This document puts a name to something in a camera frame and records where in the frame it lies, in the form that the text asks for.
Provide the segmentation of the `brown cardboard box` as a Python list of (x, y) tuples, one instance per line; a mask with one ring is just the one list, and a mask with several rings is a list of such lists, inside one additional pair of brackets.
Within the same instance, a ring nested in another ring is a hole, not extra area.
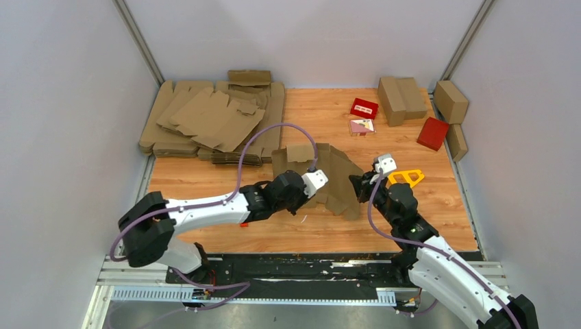
[[(362, 176), (363, 170), (343, 151), (329, 143), (317, 143), (317, 151), (316, 168), (326, 174), (328, 183), (317, 191), (304, 208), (314, 208), (317, 204), (322, 204), (335, 216), (340, 215), (348, 221), (359, 219), (360, 203), (349, 177)], [(312, 164), (314, 149), (311, 143), (288, 145), (273, 151), (271, 159), (274, 176), (288, 170), (304, 174)]]

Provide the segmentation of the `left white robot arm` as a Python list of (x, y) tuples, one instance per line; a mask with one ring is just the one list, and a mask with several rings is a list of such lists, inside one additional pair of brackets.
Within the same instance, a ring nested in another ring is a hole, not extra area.
[(123, 260), (134, 268), (160, 263), (182, 272), (191, 282), (204, 282), (210, 265), (202, 248), (180, 241), (178, 235), (210, 226), (262, 221), (283, 210), (295, 214), (327, 181), (321, 170), (303, 175), (286, 171), (271, 181), (215, 197), (181, 200), (165, 199), (159, 191), (147, 193), (118, 221)]

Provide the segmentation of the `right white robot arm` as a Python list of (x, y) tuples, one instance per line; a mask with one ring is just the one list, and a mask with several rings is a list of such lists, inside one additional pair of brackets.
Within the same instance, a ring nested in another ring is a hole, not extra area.
[(387, 186), (373, 171), (349, 181), (357, 200), (368, 204), (368, 220), (376, 209), (392, 227), (387, 237), (401, 248), (392, 259), (395, 283), (428, 292), (468, 328), (539, 327), (530, 299), (514, 297), (478, 273), (420, 215), (409, 184)]

